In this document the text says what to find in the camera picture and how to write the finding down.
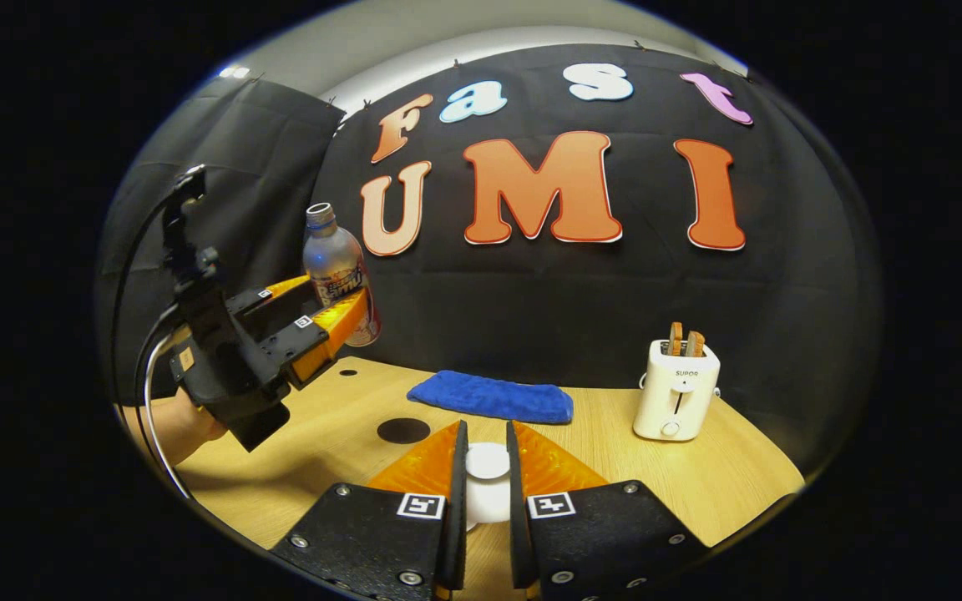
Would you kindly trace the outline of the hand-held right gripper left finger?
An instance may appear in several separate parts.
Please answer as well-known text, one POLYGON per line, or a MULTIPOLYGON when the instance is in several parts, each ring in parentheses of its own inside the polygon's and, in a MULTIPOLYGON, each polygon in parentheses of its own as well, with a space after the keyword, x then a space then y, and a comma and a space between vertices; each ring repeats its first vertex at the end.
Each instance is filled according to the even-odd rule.
POLYGON ((467 452, 458 420, 369 486, 332 484, 272 554, 356 600, 450 600, 464 586, 467 452))

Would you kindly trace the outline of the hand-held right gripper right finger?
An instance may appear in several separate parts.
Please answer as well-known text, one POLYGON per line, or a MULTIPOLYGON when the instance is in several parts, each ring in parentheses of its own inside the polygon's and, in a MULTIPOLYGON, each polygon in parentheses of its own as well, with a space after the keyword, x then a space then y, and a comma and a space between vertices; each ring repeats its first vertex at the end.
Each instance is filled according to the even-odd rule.
POLYGON ((709 555, 643 482, 607 482, 514 420, 505 441, 513 586, 529 600, 656 600, 709 555))

